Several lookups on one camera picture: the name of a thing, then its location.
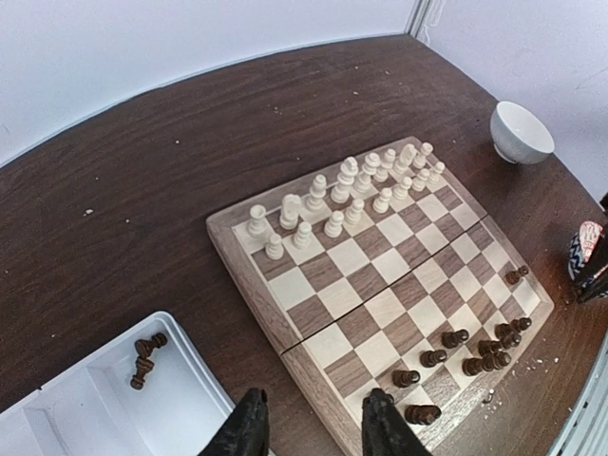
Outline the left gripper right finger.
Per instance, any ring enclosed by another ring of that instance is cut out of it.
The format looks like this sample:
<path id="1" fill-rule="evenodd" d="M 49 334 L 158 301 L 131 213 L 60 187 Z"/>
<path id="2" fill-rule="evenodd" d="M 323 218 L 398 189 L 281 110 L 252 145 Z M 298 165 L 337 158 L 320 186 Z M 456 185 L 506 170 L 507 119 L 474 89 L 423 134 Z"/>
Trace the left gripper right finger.
<path id="1" fill-rule="evenodd" d="M 362 404 L 362 452 L 364 455 L 430 456 L 399 414 L 392 396 L 374 388 Z"/>

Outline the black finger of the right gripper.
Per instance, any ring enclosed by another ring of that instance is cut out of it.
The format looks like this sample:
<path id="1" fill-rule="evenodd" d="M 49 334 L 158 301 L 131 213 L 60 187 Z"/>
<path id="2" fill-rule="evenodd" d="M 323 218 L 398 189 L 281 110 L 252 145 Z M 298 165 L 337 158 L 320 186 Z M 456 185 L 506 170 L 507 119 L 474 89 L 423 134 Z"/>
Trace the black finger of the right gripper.
<path id="1" fill-rule="evenodd" d="M 602 235 L 592 255 L 574 279 L 578 303 L 593 299 L 607 290 L 607 226 L 602 227 Z"/>

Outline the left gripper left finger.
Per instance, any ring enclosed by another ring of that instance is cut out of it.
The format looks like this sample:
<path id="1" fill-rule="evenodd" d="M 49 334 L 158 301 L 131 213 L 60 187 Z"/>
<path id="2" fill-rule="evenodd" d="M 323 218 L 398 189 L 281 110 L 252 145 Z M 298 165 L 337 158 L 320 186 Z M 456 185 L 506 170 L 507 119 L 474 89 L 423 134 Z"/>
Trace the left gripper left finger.
<path id="1" fill-rule="evenodd" d="M 268 397 L 264 389 L 248 389 L 199 455 L 268 455 L 269 408 L 267 402 Z"/>

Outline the dark pawn rank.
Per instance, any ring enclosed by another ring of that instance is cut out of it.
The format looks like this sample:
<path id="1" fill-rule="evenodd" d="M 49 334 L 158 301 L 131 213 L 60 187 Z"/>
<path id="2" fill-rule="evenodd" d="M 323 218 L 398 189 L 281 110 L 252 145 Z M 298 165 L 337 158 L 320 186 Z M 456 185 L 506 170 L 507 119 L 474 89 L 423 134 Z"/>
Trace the dark pawn rank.
<path id="1" fill-rule="evenodd" d="M 404 389 L 419 383 L 421 375 L 417 370 L 394 370 L 391 379 L 395 387 Z"/>
<path id="2" fill-rule="evenodd" d="M 419 360 L 424 368 L 431 369 L 447 361 L 447 352 L 445 350 L 423 351 Z"/>

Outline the dark chess piece board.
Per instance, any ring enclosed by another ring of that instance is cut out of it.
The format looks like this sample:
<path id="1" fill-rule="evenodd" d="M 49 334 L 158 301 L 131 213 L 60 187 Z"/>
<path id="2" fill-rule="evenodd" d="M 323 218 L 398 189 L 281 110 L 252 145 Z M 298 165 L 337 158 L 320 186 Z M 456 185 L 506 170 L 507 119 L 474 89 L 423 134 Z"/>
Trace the dark chess piece board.
<path id="1" fill-rule="evenodd" d="M 478 353 L 481 357 L 500 352 L 503 349 L 500 340 L 481 340 L 478 342 Z"/>
<path id="2" fill-rule="evenodd" d="M 528 267 L 523 265 L 516 270 L 507 272 L 504 276 L 504 280 L 508 285 L 516 285 L 528 274 Z"/>

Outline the dark chess piece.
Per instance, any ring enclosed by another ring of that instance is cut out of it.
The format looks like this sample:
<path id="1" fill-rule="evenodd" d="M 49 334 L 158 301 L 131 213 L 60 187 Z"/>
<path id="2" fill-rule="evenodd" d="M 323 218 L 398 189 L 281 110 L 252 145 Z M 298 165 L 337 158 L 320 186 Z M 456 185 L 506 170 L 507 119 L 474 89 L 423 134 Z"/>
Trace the dark chess piece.
<path id="1" fill-rule="evenodd" d="M 506 351 L 497 351 L 484 357 L 484 368 L 487 371 L 498 371 L 511 363 L 511 356 Z"/>
<path id="2" fill-rule="evenodd" d="M 500 338 L 501 347 L 503 350 L 510 350 L 516 348 L 522 342 L 522 336 L 517 332 L 504 333 Z"/>

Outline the dark pawn file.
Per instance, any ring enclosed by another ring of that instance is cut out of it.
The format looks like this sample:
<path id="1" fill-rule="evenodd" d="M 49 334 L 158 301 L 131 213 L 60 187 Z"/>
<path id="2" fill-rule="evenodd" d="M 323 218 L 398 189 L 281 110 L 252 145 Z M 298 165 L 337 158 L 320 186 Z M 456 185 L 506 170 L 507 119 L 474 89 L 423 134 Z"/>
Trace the dark pawn file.
<path id="1" fill-rule="evenodd" d="M 521 333 L 530 328 L 532 319 L 521 317 L 511 320 L 509 323 L 501 323 L 495 327 L 495 335 L 502 339 L 511 333 Z"/>
<path id="2" fill-rule="evenodd" d="M 469 337 L 469 331 L 466 329 L 460 329 L 453 332 L 443 332 L 441 335 L 441 343 L 444 348 L 451 350 L 464 344 Z"/>

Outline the white plastic divided tray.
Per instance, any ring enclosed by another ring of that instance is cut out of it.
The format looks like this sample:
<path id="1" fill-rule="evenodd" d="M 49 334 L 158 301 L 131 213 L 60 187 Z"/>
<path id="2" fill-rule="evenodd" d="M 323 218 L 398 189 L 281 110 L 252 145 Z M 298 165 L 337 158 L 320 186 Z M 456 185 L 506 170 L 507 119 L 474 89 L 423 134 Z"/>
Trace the white plastic divided tray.
<path id="1" fill-rule="evenodd" d="M 134 343 L 164 333 L 141 390 Z M 155 312 L 1 414 L 4 455 L 197 455 L 235 407 L 185 330 Z"/>

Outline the wooden chess board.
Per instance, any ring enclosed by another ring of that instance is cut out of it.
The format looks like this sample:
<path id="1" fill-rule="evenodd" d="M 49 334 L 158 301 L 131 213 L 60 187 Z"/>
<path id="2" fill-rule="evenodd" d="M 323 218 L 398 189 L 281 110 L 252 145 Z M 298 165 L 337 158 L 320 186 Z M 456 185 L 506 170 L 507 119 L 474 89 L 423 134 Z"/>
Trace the wooden chess board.
<path id="1" fill-rule="evenodd" d="M 441 417 L 415 434 L 431 452 L 486 399 L 502 380 L 495 370 L 463 373 L 478 355 L 478 342 L 495 338 L 495 327 L 532 319 L 522 342 L 510 350 L 518 360 L 554 308 L 533 275 L 508 285 L 507 272 L 523 266 L 519 252 L 483 206 L 446 169 L 446 180 L 463 205 L 462 233 L 416 267 L 392 272 L 368 265 L 342 269 L 319 257 L 303 265 L 289 258 L 266 261 L 246 252 L 234 231 L 251 204 L 276 204 L 283 191 L 302 192 L 321 172 L 292 180 L 224 209 L 206 221 L 208 233 L 259 326 L 303 395 L 342 451 L 362 451 L 363 399 L 374 388 L 392 395 L 399 410 L 434 405 Z M 443 332 L 469 331 L 455 349 L 442 346 Z M 420 364 L 425 351 L 445 350 L 434 368 Z M 395 370 L 419 371 L 420 382 L 400 389 Z"/>

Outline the dark chess piece corner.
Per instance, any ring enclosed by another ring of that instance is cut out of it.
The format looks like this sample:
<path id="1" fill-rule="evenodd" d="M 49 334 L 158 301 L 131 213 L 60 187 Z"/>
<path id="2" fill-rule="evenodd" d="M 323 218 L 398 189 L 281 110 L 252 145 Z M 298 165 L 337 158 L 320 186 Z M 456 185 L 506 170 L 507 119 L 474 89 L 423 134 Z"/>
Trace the dark chess piece corner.
<path id="1" fill-rule="evenodd" d="M 441 415 L 441 409 L 434 405 L 410 405 L 404 410 L 405 420 L 417 426 L 430 426 Z"/>

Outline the dark chess pieces upper pile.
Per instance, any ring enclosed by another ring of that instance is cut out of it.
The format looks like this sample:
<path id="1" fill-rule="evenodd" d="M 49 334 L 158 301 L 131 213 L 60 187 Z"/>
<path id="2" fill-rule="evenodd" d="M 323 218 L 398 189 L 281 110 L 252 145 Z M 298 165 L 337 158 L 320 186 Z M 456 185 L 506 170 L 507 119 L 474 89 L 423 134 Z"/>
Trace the dark chess pieces upper pile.
<path id="1" fill-rule="evenodd" d="M 154 334 L 150 339 L 138 339 L 134 343 L 137 352 L 135 361 L 135 373 L 130 380 L 130 386 L 134 390 L 141 390 L 145 383 L 145 376 L 154 369 L 155 363 L 150 359 L 155 349 L 160 349 L 168 342 L 163 332 Z"/>

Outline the white chess pieces group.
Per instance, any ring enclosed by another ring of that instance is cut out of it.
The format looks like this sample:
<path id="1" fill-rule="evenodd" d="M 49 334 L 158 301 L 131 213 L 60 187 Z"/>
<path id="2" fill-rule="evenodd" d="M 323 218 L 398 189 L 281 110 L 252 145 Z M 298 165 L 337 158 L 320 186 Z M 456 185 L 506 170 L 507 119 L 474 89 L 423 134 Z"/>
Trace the white chess pieces group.
<path id="1" fill-rule="evenodd" d="M 276 204 L 249 205 L 234 231 L 266 261 L 323 257 L 342 269 L 408 271 L 462 233 L 462 205 L 431 143 L 395 144 L 343 160 Z"/>

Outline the red patterned bowl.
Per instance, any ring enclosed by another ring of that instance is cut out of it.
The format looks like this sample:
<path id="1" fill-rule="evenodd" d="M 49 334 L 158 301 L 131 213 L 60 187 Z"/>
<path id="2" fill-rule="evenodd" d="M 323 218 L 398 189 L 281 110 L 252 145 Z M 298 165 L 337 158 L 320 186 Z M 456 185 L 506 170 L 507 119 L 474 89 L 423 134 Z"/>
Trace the red patterned bowl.
<path id="1" fill-rule="evenodd" d="M 574 234 L 568 248 L 567 263 L 568 274 L 572 280 L 575 279 L 589 260 L 602 232 L 603 227 L 599 223 L 587 220 Z"/>

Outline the white ceramic bowl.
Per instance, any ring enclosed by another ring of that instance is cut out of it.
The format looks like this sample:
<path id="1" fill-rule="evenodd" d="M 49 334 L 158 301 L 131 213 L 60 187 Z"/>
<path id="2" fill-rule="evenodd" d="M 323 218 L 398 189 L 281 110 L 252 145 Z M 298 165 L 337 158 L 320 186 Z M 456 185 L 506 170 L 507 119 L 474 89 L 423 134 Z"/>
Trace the white ceramic bowl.
<path id="1" fill-rule="evenodd" d="M 555 152 L 546 126 L 528 109 L 499 101 L 490 117 L 490 136 L 498 155 L 514 164 L 537 164 Z"/>

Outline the right aluminium corner post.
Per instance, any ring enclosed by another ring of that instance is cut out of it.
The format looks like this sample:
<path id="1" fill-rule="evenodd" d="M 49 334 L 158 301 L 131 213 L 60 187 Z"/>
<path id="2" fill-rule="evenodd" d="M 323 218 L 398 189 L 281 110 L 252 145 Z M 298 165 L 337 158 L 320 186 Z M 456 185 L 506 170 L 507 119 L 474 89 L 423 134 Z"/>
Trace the right aluminium corner post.
<path id="1" fill-rule="evenodd" d="M 415 0 L 404 33 L 417 38 L 425 23 L 431 0 Z"/>

